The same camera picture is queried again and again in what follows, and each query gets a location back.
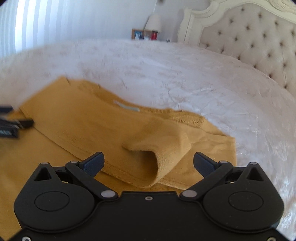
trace white bedspread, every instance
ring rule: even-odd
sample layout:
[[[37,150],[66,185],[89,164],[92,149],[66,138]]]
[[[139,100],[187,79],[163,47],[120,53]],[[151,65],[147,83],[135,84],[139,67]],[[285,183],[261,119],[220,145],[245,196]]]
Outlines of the white bedspread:
[[[296,101],[272,79],[198,47],[86,40],[0,60],[0,103],[17,107],[60,75],[99,83],[140,105],[205,116],[236,138],[238,165],[262,166],[285,203],[278,230],[296,237]]]

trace yellow sweater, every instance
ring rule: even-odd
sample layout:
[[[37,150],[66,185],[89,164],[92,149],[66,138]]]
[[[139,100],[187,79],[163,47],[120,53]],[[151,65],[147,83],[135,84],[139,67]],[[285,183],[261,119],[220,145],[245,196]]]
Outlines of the yellow sweater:
[[[41,162],[64,166],[97,151],[105,166],[95,178],[115,190],[177,191],[202,179],[193,156],[236,165],[235,139],[204,117],[128,103],[85,80],[64,77],[25,102],[10,118],[32,118],[19,139],[0,139],[0,236],[19,230],[13,203]]]

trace screw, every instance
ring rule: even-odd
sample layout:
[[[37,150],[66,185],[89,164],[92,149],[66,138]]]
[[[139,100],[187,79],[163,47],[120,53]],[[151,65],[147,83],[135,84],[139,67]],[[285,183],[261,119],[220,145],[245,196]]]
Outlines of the screw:
[[[27,237],[27,236],[24,236],[24,237],[22,238],[22,241],[31,241],[31,239],[30,239],[29,237]]]
[[[106,190],[101,192],[101,196],[104,198],[112,198],[112,197],[115,197],[115,195],[116,195],[116,192],[112,190]]]
[[[193,197],[197,196],[197,192],[193,191],[193,190],[186,190],[186,191],[182,192],[182,195],[184,197],[193,198]]]
[[[153,197],[150,197],[150,196],[145,197],[145,200],[146,200],[146,201],[152,201],[152,200],[153,200]]]

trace clothing label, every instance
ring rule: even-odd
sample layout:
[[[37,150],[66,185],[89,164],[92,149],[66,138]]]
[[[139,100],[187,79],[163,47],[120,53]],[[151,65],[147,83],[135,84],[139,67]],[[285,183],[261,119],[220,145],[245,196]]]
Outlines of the clothing label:
[[[125,108],[125,109],[128,109],[128,110],[133,110],[133,111],[140,112],[140,109],[139,109],[139,108],[137,108],[137,107],[131,107],[131,106],[127,106],[127,105],[121,104],[121,103],[119,103],[119,102],[116,101],[116,100],[114,101],[114,104],[117,104],[117,105],[119,105],[120,107]]]

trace white wall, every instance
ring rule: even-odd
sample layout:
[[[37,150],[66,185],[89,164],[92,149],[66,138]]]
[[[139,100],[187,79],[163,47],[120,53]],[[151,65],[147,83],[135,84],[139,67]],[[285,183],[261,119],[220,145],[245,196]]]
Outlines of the white wall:
[[[209,4],[209,0],[164,0],[163,4],[158,3],[155,12],[161,15],[163,26],[159,39],[177,42],[178,30],[184,17],[183,8],[204,10]]]
[[[175,42],[182,9],[207,6],[208,0],[7,0],[0,8],[0,58],[68,40],[130,39],[154,10],[162,16],[159,39]]]

